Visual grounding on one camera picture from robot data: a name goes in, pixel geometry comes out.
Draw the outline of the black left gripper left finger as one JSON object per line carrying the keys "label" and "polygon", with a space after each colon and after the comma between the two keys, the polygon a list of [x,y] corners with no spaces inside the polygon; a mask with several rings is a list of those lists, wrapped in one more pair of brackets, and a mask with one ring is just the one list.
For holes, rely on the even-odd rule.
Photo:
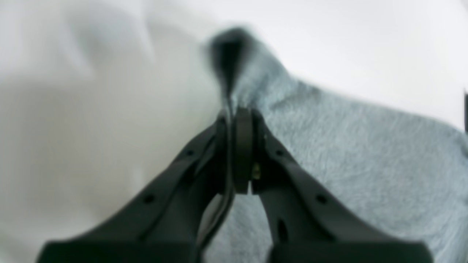
{"label": "black left gripper left finger", "polygon": [[229,118],[194,137],[120,211],[94,229],[47,243],[39,263],[199,263],[231,206]]}

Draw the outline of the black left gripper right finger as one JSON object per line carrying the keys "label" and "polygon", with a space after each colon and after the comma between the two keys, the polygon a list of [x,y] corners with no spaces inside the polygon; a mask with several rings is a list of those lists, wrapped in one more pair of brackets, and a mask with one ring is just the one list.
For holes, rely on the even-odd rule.
{"label": "black left gripper right finger", "polygon": [[261,199],[273,239],[268,263],[432,263],[424,243],[368,225],[309,175],[258,111],[234,117],[234,188]]}

